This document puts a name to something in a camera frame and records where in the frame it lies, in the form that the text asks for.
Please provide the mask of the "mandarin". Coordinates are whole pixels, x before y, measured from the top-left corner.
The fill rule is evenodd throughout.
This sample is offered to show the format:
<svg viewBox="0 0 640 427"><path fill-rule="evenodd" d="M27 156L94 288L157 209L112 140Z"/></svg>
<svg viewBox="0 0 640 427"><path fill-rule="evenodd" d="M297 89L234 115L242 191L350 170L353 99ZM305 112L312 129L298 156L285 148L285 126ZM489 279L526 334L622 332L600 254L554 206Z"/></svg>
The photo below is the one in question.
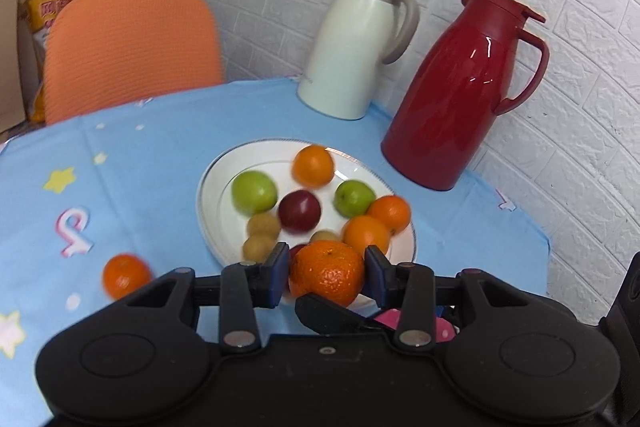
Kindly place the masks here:
<svg viewBox="0 0 640 427"><path fill-rule="evenodd" d="M290 261L288 288L294 298L316 294L348 307L364 283L363 255L334 241L309 243Z"/></svg>
<svg viewBox="0 0 640 427"><path fill-rule="evenodd" d="M408 202L397 195L384 195L370 205L367 215L386 226L390 234L397 235L411 222L411 208Z"/></svg>
<svg viewBox="0 0 640 427"><path fill-rule="evenodd" d="M152 281L152 271L141 258L133 254L119 254L107 261L102 272L102 285L113 300L137 291Z"/></svg>

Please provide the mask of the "brown longan front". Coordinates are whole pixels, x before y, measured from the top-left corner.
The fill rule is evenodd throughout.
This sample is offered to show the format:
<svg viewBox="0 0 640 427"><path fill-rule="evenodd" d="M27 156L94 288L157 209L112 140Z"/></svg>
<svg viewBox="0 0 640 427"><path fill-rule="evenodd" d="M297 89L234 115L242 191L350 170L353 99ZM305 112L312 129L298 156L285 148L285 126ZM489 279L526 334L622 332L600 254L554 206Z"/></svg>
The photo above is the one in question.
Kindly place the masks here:
<svg viewBox="0 0 640 427"><path fill-rule="evenodd" d="M256 263L265 262L277 243L278 241L275 237L266 234L254 234L248 236L247 240L242 245L243 259Z"/></svg>

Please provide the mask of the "brown longan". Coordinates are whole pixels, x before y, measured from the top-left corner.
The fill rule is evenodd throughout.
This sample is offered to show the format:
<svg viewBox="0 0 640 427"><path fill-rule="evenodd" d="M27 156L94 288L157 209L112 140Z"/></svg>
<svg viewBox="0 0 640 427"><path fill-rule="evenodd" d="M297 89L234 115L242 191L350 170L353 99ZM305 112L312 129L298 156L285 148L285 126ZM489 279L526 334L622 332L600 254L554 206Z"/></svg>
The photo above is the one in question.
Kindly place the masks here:
<svg viewBox="0 0 640 427"><path fill-rule="evenodd" d="M277 239L281 233L279 218L270 212L257 213L247 221L246 231L248 236L263 235Z"/></svg>
<svg viewBox="0 0 640 427"><path fill-rule="evenodd" d="M247 240L242 245L243 259L256 263L265 262L277 243L278 241L275 237L266 234L254 234L248 236Z"/></svg>
<svg viewBox="0 0 640 427"><path fill-rule="evenodd" d="M341 242L341 236L331 230L319 230L314 232L309 239L310 243L316 243L320 241Z"/></svg>

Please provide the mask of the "large orange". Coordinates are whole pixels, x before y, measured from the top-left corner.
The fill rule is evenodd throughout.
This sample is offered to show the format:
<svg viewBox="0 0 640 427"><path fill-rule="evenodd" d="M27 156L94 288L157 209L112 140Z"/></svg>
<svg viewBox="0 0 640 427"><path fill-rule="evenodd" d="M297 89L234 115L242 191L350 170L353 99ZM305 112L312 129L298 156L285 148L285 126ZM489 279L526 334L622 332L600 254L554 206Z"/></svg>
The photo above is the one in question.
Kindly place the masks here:
<svg viewBox="0 0 640 427"><path fill-rule="evenodd" d="M293 179L308 188L328 185L334 177L334 160L325 147L311 144L302 148L292 164Z"/></svg>
<svg viewBox="0 0 640 427"><path fill-rule="evenodd" d="M362 255L369 246L378 247L382 254L386 255L391 238L392 234L386 225L368 215L348 220L342 231L342 241Z"/></svg>

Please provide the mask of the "dark red plum back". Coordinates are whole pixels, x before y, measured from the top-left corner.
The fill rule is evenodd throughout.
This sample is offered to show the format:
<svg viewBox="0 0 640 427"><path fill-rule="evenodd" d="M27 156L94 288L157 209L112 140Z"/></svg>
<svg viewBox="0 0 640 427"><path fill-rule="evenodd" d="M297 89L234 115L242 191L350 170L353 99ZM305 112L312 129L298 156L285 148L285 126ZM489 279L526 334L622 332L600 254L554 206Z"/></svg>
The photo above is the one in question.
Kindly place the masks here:
<svg viewBox="0 0 640 427"><path fill-rule="evenodd" d="M316 195L307 190L297 190L282 198L278 206L278 217L285 231L302 234L313 230L318 225L321 211Z"/></svg>

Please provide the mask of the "dark red plum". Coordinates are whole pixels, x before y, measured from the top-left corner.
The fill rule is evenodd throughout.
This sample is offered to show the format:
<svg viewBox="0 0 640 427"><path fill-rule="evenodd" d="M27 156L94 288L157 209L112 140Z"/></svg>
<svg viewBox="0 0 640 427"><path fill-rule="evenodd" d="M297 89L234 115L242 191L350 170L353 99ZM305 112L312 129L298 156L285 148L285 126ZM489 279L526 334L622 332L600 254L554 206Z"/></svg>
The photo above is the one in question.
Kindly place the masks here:
<svg viewBox="0 0 640 427"><path fill-rule="evenodd" d="M278 206L278 217L285 231L302 234L313 230L318 225L321 211L316 195L307 190L297 190L282 198Z"/></svg>
<svg viewBox="0 0 640 427"><path fill-rule="evenodd" d="M297 244L294 247L292 247L290 249L290 260L293 261L295 259L296 255L299 253L299 251L301 251L306 246L307 246L306 243L300 243L300 244Z"/></svg>

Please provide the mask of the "green apple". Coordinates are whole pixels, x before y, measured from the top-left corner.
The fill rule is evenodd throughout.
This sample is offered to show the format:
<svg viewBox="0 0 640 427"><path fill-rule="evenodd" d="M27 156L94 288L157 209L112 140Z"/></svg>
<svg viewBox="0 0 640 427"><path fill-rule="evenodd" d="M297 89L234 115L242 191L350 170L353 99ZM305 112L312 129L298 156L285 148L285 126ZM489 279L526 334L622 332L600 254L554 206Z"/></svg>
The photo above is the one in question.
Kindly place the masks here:
<svg viewBox="0 0 640 427"><path fill-rule="evenodd" d="M239 173L231 183L232 204L244 216L266 212L278 201L278 188L273 179L259 170Z"/></svg>
<svg viewBox="0 0 640 427"><path fill-rule="evenodd" d="M333 206L344 218L364 215L376 199L375 191L358 180L343 181L335 190Z"/></svg>

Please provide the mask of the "dark red plum front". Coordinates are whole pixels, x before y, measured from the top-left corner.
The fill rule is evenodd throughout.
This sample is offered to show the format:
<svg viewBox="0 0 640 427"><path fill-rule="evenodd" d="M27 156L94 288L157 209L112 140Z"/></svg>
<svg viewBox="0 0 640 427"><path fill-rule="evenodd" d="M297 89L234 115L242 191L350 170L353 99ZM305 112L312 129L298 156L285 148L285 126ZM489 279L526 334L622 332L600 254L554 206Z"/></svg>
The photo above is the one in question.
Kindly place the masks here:
<svg viewBox="0 0 640 427"><path fill-rule="evenodd" d="M290 260L293 261L295 259L296 255L299 253L299 251L301 251L306 246L307 246L306 243L300 243L300 244L297 244L294 247L292 247L290 249Z"/></svg>

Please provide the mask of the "white ceramic plate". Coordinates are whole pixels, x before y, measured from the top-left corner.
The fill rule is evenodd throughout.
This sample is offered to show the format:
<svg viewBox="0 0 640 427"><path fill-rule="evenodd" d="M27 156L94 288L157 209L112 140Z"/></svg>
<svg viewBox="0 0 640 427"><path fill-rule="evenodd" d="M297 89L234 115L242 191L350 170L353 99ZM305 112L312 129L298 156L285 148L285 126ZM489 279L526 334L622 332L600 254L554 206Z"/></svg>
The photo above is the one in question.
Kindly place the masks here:
<svg viewBox="0 0 640 427"><path fill-rule="evenodd" d="M221 265L265 262L279 242L290 250L285 290L364 306L364 251L398 263L416 257L411 209L372 170L334 148L272 139L216 158L196 195L198 221Z"/></svg>

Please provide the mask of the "blue cartoon tablecloth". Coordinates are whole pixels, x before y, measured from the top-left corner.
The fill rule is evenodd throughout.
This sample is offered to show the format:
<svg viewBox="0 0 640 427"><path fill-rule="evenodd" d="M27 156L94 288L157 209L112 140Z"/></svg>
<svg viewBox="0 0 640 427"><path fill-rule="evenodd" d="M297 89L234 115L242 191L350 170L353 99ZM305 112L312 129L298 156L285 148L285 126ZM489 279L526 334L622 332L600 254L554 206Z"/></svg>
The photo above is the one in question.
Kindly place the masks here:
<svg viewBox="0 0 640 427"><path fill-rule="evenodd" d="M221 153L258 139L322 144L359 159L410 205L422 265L480 268L518 288L547 289L548 237L491 185L467 173L448 192L409 182L383 158L390 124L323 116L288 79L235 81L70 119L1 152L1 421L50 416L35 358L57 332L107 304L105 263L133 253L155 274L215 274L196 217L196 189Z"/></svg>

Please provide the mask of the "red thermos jug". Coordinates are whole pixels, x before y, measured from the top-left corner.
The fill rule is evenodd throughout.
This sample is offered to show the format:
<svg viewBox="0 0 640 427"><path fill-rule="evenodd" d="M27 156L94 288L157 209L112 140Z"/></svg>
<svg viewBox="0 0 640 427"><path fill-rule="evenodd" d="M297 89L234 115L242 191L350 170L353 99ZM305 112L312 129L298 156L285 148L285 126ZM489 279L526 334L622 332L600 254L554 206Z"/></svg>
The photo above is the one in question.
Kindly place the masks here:
<svg viewBox="0 0 640 427"><path fill-rule="evenodd" d="M516 0L461 0L463 10L433 44L381 143L410 181L449 191L495 119L524 104L546 73L548 44L525 29L546 17ZM540 52L526 87L508 95L518 44Z"/></svg>

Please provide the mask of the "white thermos jug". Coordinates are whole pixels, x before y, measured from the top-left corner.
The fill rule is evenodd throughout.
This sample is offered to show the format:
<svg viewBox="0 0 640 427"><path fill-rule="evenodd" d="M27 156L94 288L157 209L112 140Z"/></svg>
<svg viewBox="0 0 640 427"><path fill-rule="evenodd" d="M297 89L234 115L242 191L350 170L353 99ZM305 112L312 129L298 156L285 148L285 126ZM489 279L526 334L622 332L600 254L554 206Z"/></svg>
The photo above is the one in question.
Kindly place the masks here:
<svg viewBox="0 0 640 427"><path fill-rule="evenodd" d="M380 68L402 57L419 22L416 0L334 0L300 77L299 98L326 116L362 118Z"/></svg>

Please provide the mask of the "orange chair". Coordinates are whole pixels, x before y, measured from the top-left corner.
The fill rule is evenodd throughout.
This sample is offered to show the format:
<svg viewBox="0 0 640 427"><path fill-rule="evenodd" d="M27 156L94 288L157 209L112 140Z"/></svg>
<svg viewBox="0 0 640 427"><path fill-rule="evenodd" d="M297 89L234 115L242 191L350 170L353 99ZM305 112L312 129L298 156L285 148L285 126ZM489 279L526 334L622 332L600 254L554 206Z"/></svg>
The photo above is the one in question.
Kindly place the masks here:
<svg viewBox="0 0 640 427"><path fill-rule="evenodd" d="M223 81L219 31L204 0L74 0L47 38L44 121Z"/></svg>

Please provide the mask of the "brown cardboard box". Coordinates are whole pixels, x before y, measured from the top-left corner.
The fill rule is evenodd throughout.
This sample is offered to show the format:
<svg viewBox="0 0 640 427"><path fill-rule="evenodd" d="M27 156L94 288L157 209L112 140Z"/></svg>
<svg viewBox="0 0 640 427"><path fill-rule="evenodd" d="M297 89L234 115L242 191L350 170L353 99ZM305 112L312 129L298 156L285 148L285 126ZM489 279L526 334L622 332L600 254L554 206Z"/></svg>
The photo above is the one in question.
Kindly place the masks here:
<svg viewBox="0 0 640 427"><path fill-rule="evenodd" d="M25 120L18 61L18 0L0 0L0 132Z"/></svg>

